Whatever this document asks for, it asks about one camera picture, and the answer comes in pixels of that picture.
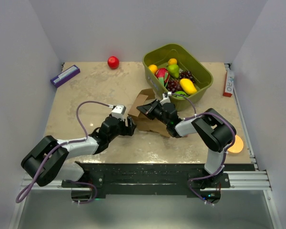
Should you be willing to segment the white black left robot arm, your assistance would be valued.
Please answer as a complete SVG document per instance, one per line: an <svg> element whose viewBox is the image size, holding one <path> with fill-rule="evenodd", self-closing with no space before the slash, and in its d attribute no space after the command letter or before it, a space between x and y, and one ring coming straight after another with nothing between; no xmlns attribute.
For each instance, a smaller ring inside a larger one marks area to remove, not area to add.
<svg viewBox="0 0 286 229"><path fill-rule="evenodd" d="M100 127L84 138L58 140L48 135L25 156L21 167L43 187L56 178L68 158L99 154L117 136L132 136L135 129L136 125L131 117L123 121L109 116Z"/></svg>

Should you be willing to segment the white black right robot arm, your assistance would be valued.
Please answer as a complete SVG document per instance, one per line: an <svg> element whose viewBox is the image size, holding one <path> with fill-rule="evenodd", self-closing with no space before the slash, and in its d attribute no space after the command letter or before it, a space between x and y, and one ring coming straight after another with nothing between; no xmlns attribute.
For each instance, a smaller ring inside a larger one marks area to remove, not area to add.
<svg viewBox="0 0 286 229"><path fill-rule="evenodd" d="M210 108L206 112L192 118L181 119L173 103L161 104L159 100L137 107L150 120L157 119L166 126L171 137L181 138L190 134L198 134L208 148L204 175L188 180L189 187L203 181L207 187L219 183L219 174L224 169L227 150L235 143L236 130L216 110Z"/></svg>

